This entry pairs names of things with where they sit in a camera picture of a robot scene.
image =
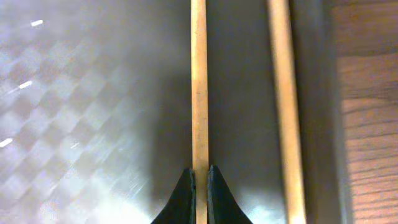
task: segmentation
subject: light-colored wood stick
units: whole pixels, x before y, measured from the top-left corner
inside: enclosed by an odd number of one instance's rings
[[[306,223],[288,0],[269,0],[272,58],[289,224]]]
[[[196,177],[197,224],[207,223],[208,94],[206,1],[191,0],[192,162]]]

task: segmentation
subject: metal sheet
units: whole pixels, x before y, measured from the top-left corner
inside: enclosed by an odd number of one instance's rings
[[[210,162],[254,223],[285,223],[266,2],[207,1]]]
[[[254,223],[284,223],[265,4],[212,4],[211,160]],[[0,223],[153,220],[192,164],[189,12],[2,2]]]
[[[2,1],[0,223],[153,220],[192,163],[189,12]]]

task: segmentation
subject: wood grain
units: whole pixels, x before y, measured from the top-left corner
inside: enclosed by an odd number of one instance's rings
[[[287,218],[306,223],[289,7],[285,0],[268,3]]]
[[[354,218],[356,223],[396,223],[398,54],[385,54],[394,48],[385,35],[397,32],[398,21],[392,13],[396,14],[398,1],[354,4],[357,2],[335,10],[336,26],[343,29],[337,30],[339,48],[359,42],[340,52],[343,54],[338,58]],[[348,15],[358,18],[351,20]],[[348,32],[349,27],[354,35]]]
[[[206,1],[191,0],[192,159],[197,224],[207,223],[209,168]]]
[[[335,36],[339,55],[398,52],[398,2],[336,6]]]

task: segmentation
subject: wooden dowel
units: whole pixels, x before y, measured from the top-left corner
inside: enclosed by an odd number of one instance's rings
[[[196,178],[197,224],[207,223],[208,94],[206,1],[191,0],[192,162]]]
[[[287,218],[290,224],[306,223],[289,5],[287,0],[269,0],[267,2],[269,4]]]

